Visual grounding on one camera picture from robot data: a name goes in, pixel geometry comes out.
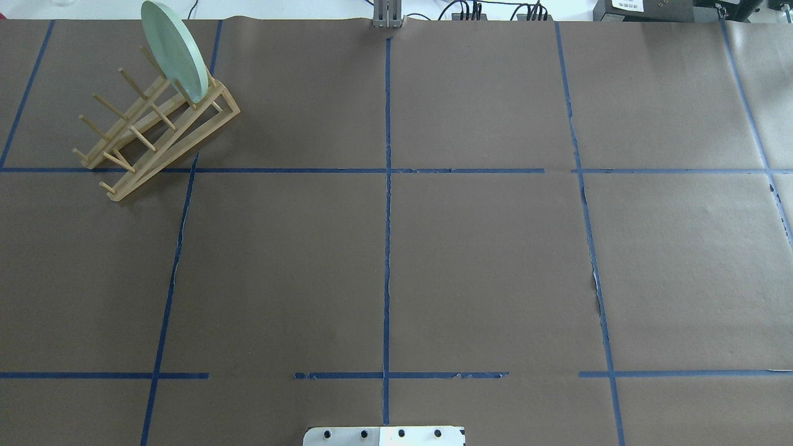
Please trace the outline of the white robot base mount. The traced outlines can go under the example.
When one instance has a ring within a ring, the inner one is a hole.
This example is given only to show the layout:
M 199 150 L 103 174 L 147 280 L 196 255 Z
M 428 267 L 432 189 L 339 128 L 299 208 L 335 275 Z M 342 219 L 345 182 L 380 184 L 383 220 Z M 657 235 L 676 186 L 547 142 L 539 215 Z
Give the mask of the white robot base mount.
M 315 427 L 303 445 L 465 445 L 465 429 L 457 426 Z

